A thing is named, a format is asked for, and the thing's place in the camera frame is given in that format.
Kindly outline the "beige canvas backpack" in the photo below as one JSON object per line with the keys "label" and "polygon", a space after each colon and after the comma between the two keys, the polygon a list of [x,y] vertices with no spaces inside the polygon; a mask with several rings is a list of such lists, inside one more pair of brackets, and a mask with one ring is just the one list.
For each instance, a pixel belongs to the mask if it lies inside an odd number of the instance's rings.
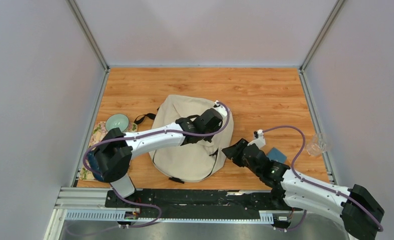
{"label": "beige canvas backpack", "polygon": [[[160,105],[152,129],[192,115],[202,115],[214,106],[214,102],[205,98],[170,94]],[[230,146],[234,129],[232,112],[226,128],[213,136],[212,142],[200,140],[194,144],[172,146],[149,152],[154,166],[168,177],[183,182],[200,182],[220,170],[226,161],[221,152]]]}

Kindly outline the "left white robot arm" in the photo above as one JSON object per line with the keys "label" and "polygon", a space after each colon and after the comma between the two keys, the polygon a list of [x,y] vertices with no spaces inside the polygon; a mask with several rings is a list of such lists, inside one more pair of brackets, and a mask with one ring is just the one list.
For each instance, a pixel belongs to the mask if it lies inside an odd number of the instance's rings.
{"label": "left white robot arm", "polygon": [[92,145],[87,151],[93,151],[97,161],[98,170],[94,173],[111,185],[124,207],[130,208],[138,199],[128,175],[131,160],[162,148],[195,144],[201,140],[209,142],[226,128],[229,120],[229,109],[219,105],[202,115],[182,117],[156,129],[129,135],[114,129],[109,132],[108,139]]}

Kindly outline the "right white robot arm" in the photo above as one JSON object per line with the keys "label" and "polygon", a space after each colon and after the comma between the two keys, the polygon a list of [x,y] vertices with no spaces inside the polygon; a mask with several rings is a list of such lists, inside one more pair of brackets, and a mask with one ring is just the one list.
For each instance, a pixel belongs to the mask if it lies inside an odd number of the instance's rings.
{"label": "right white robot arm", "polygon": [[271,188],[270,203],[275,209],[289,206],[321,215],[343,226],[358,240],[373,240],[383,231],[384,209],[361,185],[345,187],[306,176],[270,160],[256,144],[243,138],[222,152]]}

